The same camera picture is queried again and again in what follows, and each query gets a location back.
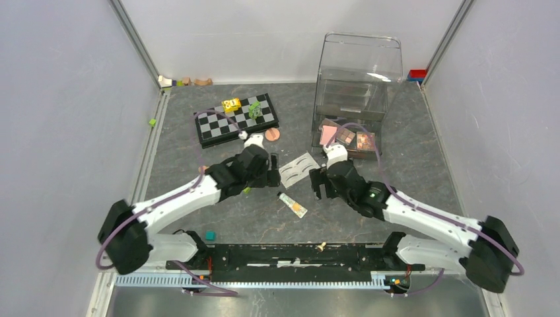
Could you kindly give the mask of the brown eyeshadow palette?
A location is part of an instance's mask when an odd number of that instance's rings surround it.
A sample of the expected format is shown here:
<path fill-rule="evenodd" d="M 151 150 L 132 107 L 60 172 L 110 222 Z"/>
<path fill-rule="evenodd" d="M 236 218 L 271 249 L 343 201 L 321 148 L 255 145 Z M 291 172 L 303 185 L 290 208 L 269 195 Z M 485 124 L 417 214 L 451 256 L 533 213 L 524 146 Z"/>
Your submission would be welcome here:
<path fill-rule="evenodd" d="M 345 146 L 350 146 L 355 137 L 356 133 L 347 128 L 339 127 L 335 133 L 335 141 Z"/>

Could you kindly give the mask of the peach powder puff brush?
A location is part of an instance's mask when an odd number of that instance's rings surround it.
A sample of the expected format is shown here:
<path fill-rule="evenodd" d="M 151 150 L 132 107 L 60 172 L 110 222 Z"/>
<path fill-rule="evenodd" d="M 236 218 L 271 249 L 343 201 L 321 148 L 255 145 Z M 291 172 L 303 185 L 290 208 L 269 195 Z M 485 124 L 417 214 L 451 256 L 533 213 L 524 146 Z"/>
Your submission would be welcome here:
<path fill-rule="evenodd" d="M 280 132 L 277 128 L 269 128 L 265 131 L 265 138 L 268 141 L 277 141 L 280 138 Z"/>

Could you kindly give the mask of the pink sponge pad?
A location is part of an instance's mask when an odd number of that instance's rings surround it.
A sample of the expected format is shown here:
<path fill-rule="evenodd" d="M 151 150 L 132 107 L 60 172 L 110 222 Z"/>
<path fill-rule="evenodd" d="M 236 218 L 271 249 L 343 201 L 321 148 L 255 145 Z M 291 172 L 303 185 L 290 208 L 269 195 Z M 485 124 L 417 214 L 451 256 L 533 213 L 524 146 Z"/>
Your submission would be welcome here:
<path fill-rule="evenodd" d="M 323 125 L 321 127 L 320 145 L 327 145 L 330 143 L 331 138 L 336 134 L 337 127 L 330 125 Z"/>

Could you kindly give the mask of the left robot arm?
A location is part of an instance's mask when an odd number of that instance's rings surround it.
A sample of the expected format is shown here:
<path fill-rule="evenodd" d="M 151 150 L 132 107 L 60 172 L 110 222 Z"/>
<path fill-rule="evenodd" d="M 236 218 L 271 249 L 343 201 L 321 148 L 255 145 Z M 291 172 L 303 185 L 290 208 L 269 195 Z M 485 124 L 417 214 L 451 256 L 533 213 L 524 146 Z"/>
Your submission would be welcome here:
<path fill-rule="evenodd" d="M 259 145 L 212 164 L 197 178 L 156 198 L 129 204 L 112 204 L 97 239 L 98 269 L 116 269 L 121 275 L 137 271 L 147 262 L 177 260 L 192 269 L 207 262 L 207 250 L 191 234 L 163 234 L 173 222 L 201 208 L 237 196 L 246 188 L 280 185 L 279 157 Z"/>

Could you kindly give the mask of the clear acrylic makeup organizer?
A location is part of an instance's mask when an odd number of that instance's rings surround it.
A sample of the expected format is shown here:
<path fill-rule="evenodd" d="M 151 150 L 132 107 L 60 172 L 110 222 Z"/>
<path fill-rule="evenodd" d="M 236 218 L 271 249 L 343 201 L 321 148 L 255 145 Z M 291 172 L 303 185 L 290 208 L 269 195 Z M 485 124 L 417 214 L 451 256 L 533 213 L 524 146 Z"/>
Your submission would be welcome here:
<path fill-rule="evenodd" d="M 382 125 L 403 81 L 401 42 L 391 36 L 329 32 L 324 37 L 312 119 L 312 151 L 322 149 L 321 127 L 368 133 L 374 152 L 345 146 L 355 159 L 382 151 Z"/>

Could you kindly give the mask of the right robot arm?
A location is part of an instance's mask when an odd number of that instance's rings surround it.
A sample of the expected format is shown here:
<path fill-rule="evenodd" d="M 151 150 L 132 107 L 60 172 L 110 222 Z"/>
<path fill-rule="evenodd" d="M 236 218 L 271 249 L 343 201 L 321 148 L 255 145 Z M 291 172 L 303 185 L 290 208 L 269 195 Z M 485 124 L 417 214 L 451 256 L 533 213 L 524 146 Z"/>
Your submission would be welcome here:
<path fill-rule="evenodd" d="M 502 220 L 484 221 L 431 209 L 392 186 L 367 182 L 350 160 L 309 172 L 318 199 L 340 198 L 358 214 L 405 226 L 425 239 L 393 232 L 383 245 L 382 263 L 389 269 L 404 264 L 437 267 L 466 274 L 478 287 L 503 293 L 511 276 L 522 275 L 519 248 Z"/>

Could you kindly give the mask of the small clear eyeshadow palette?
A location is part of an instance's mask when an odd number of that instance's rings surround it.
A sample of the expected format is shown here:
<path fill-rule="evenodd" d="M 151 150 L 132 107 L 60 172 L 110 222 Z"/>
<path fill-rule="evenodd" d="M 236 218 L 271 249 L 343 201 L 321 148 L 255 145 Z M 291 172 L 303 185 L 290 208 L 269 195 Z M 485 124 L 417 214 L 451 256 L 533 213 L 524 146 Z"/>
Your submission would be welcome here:
<path fill-rule="evenodd" d="M 356 148 L 358 151 L 374 152 L 374 137 L 370 137 L 368 133 L 356 132 Z"/>

